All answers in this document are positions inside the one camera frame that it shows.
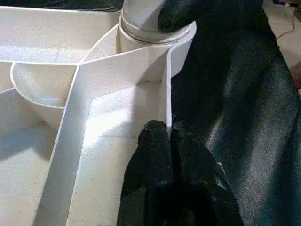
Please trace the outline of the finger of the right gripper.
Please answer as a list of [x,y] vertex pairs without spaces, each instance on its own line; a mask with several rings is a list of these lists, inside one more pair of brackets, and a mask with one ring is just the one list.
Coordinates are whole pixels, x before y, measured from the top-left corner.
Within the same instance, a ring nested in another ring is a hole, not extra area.
[[197,19],[199,10],[199,0],[166,0],[158,15],[158,30],[180,30]]

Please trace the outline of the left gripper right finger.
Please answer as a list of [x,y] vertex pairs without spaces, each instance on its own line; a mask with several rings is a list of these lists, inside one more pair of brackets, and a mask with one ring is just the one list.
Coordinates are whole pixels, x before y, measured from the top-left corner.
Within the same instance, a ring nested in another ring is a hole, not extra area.
[[236,198],[221,163],[212,156],[199,130],[179,121],[173,125],[171,150],[174,179],[185,224],[191,226],[242,226]]

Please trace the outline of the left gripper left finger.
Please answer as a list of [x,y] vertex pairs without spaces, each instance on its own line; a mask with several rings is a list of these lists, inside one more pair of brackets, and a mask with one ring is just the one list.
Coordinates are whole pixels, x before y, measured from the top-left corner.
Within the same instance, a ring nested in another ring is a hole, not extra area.
[[120,226],[167,226],[174,201],[173,166],[164,122],[145,123],[124,174]]

